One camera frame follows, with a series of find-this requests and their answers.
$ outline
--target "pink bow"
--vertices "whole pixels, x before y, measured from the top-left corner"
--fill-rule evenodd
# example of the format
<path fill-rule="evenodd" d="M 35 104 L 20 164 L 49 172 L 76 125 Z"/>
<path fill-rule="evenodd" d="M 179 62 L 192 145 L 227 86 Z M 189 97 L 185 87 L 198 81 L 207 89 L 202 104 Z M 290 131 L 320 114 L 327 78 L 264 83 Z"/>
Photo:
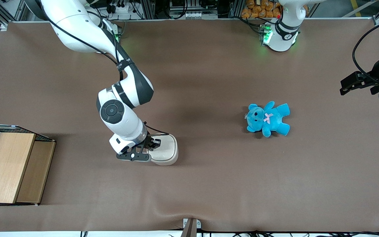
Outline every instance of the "pink bow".
<path fill-rule="evenodd" d="M 264 119 L 264 122 L 267 122 L 268 124 L 270 124 L 270 117 L 273 116 L 273 114 L 265 113 L 264 115 L 266 116 L 266 118 Z"/>

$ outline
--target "black cable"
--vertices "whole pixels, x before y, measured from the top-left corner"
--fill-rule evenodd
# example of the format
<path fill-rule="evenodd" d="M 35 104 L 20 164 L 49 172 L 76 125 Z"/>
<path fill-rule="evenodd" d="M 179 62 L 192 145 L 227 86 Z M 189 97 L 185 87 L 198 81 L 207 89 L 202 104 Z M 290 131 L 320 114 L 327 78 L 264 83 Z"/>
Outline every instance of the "black cable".
<path fill-rule="evenodd" d="M 137 8 L 137 5 L 136 5 L 136 3 L 135 3 L 135 0 L 131 0 L 130 3 L 131 3 L 131 5 L 133 6 L 133 8 L 135 9 L 137 15 L 141 18 L 141 20 L 144 20 L 143 15 L 141 15 L 140 10 L 138 10 L 138 8 Z"/>
<path fill-rule="evenodd" d="M 207 4 L 204 4 L 204 0 L 198 0 L 198 4 L 204 8 L 204 9 L 208 9 L 208 10 L 211 10 L 211 9 L 216 9 L 217 8 L 217 4 L 218 4 L 218 1 L 215 2 L 215 4 L 213 6 L 209 6 Z"/>
<path fill-rule="evenodd" d="M 314 13 L 316 12 L 316 10 L 318 9 L 318 7 L 320 6 L 321 3 L 317 3 L 317 6 L 315 7 L 314 11 L 310 13 L 310 15 L 308 17 L 312 17 L 314 15 Z"/>
<path fill-rule="evenodd" d="M 100 13 L 100 11 L 99 11 L 99 9 L 98 8 L 96 8 L 96 11 L 99 13 L 99 15 L 100 15 L 100 17 L 102 17 L 102 18 L 107 18 L 107 16 L 105 15 L 105 14 L 103 14 L 103 16 L 102 16 L 102 13 Z"/>
<path fill-rule="evenodd" d="M 105 52 L 102 52 L 100 49 L 94 47 L 93 45 L 88 44 L 87 42 L 84 42 L 83 40 L 81 40 L 81 39 L 79 39 L 79 38 L 77 38 L 77 37 L 71 35 L 71 34 L 68 33 L 67 31 L 65 31 L 64 29 L 62 29 L 61 27 L 59 27 L 56 23 L 54 23 L 54 22 L 48 17 L 48 15 L 46 14 L 45 10 L 43 10 L 43 13 L 44 13 L 44 15 L 46 16 L 46 18 L 48 19 L 48 21 L 49 21 L 52 25 L 54 25 L 56 28 L 58 28 L 60 31 L 64 32 L 65 34 L 71 36 L 72 38 L 78 40 L 79 42 L 82 42 L 82 43 L 84 43 L 85 45 L 89 46 L 90 48 L 92 48 L 92 49 L 98 51 L 99 53 L 103 54 L 104 56 L 106 56 L 107 58 L 109 58 L 113 63 L 115 63 L 115 65 L 117 64 L 117 63 L 115 62 L 115 60 L 114 60 L 112 57 L 110 57 L 109 55 L 107 55 Z"/>
<path fill-rule="evenodd" d="M 251 28 L 251 30 L 254 31 L 255 33 L 260 34 L 260 35 L 264 35 L 264 33 L 261 33 L 261 32 L 259 32 L 259 31 L 257 31 L 256 29 L 253 28 L 253 27 L 260 27 L 259 24 L 251 23 L 251 22 L 249 22 L 247 19 L 241 18 L 241 17 L 239 17 L 239 16 L 232 16 L 231 18 L 238 18 L 238 19 L 241 20 L 243 23 L 247 24 L 247 25 Z"/>
<path fill-rule="evenodd" d="M 166 12 L 166 10 L 167 10 L 167 8 L 168 8 L 168 4 L 167 4 L 167 3 L 169 2 L 169 0 L 164 0 L 164 14 L 166 15 L 166 17 L 169 18 L 169 19 L 175 19 L 175 20 L 177 20 L 177 19 L 183 17 L 183 16 L 185 15 L 185 13 L 187 12 L 187 10 L 188 10 L 188 2 L 187 2 L 187 0 L 183 0 L 183 1 L 184 1 L 184 6 L 183 6 L 183 8 L 182 8 L 182 13 L 181 13 L 181 15 L 179 15 L 177 18 L 174 18 L 173 16 L 170 16 L 170 15 Z"/>
<path fill-rule="evenodd" d="M 114 40 L 114 44 L 115 44 L 115 57 L 116 57 L 116 61 L 119 63 L 119 57 L 118 57 L 118 42 L 116 40 L 116 37 L 115 37 L 115 32 L 113 30 L 111 30 L 111 33 L 113 35 L 113 40 Z M 124 79 L 124 73 L 122 72 L 122 70 L 119 71 L 119 81 L 122 81 Z"/>
<path fill-rule="evenodd" d="M 364 74 L 367 78 L 373 80 L 375 83 L 378 83 L 379 84 L 379 80 L 376 79 L 376 78 L 373 78 L 371 77 L 369 74 L 367 74 L 358 64 L 358 62 L 356 61 L 356 57 L 355 57 L 355 52 L 356 52 L 356 49 L 358 48 L 359 44 L 362 42 L 362 40 L 367 36 L 369 35 L 371 32 L 373 32 L 375 29 L 379 28 L 379 24 L 374 26 L 372 29 L 370 29 L 369 31 L 367 31 L 360 39 L 359 41 L 356 43 L 355 47 L 353 48 L 353 51 L 352 51 L 352 59 L 353 59 L 353 63 L 355 63 L 355 66 L 362 72 L 362 74 Z"/>
<path fill-rule="evenodd" d="M 157 129 L 154 129 L 154 128 L 148 126 L 146 121 L 144 121 L 144 125 L 145 125 L 146 127 L 150 128 L 151 130 L 154 130 L 154 131 L 156 131 L 156 132 L 160 132 L 160 133 L 162 133 L 163 135 L 169 135 L 169 133 L 167 133 L 167 132 L 162 132 L 161 130 L 157 130 Z"/>
<path fill-rule="evenodd" d="M 257 26 L 257 27 L 259 27 L 260 25 L 259 24 L 254 24 L 254 23 L 251 23 L 251 22 L 249 22 L 248 21 L 248 19 L 244 19 L 244 18 L 241 18 L 240 16 L 232 16 L 231 18 L 238 18 L 239 20 L 241 20 L 243 23 L 245 23 L 245 24 L 248 24 L 248 25 L 251 25 L 251 26 Z M 271 21 L 268 21 L 268 20 L 266 20 L 266 19 L 264 19 L 264 18 L 256 18 L 256 19 L 261 19 L 261 20 L 263 20 L 263 21 L 265 21 L 265 22 L 269 22 L 269 23 L 271 23 L 271 24 L 276 24 L 276 23 L 274 23 L 274 22 L 271 22 Z"/>

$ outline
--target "brown table surface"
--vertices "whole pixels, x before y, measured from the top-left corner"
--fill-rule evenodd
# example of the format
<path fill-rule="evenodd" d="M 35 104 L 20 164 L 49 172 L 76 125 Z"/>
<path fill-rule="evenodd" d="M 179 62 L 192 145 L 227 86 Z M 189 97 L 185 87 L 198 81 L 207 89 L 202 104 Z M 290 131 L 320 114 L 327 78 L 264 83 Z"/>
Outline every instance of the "brown table surface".
<path fill-rule="evenodd" d="M 49 24 L 0 33 L 0 123 L 57 140 L 42 205 L 0 207 L 0 231 L 379 231 L 379 99 L 340 96 L 370 19 L 307 20 L 272 52 L 234 21 L 130 22 L 122 45 L 153 83 L 135 109 L 176 136 L 170 167 L 122 162 L 96 112 L 118 79 L 99 54 L 65 48 Z M 358 49 L 379 60 L 379 29 Z M 246 131 L 247 106 L 289 103 L 287 137 Z"/>

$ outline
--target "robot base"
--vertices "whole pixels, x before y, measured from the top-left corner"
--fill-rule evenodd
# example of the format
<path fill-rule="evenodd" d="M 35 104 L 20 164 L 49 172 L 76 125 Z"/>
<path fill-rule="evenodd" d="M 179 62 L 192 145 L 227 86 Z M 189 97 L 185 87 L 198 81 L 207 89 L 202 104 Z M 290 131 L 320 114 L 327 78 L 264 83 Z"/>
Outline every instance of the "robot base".
<path fill-rule="evenodd" d="M 173 135 L 154 135 L 161 140 L 160 147 L 149 150 L 147 153 L 152 156 L 152 162 L 157 165 L 172 165 L 178 159 L 178 143 Z"/>
<path fill-rule="evenodd" d="M 298 36 L 298 33 L 296 33 L 295 36 L 287 35 L 289 40 L 284 40 L 282 36 L 277 33 L 275 25 L 270 23 L 263 24 L 261 31 L 265 33 L 263 36 L 260 36 L 262 45 L 268 46 L 271 50 L 276 52 L 284 52 L 290 49 L 296 41 L 296 36 Z"/>

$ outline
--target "blue teddy bear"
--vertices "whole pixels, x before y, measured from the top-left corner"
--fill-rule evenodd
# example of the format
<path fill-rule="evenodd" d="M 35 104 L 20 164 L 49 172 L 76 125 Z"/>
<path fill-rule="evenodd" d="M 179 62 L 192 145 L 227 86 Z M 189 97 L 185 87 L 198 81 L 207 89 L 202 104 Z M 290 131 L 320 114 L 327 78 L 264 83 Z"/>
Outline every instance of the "blue teddy bear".
<path fill-rule="evenodd" d="M 270 137 L 272 131 L 286 136 L 291 128 L 288 124 L 282 122 L 282 118 L 288 116 L 291 111 L 288 104 L 279 105 L 273 108 L 274 101 L 268 102 L 268 104 L 262 109 L 256 104 L 250 104 L 248 106 L 249 112 L 246 115 L 248 122 L 248 131 L 258 132 L 263 131 L 265 137 Z"/>

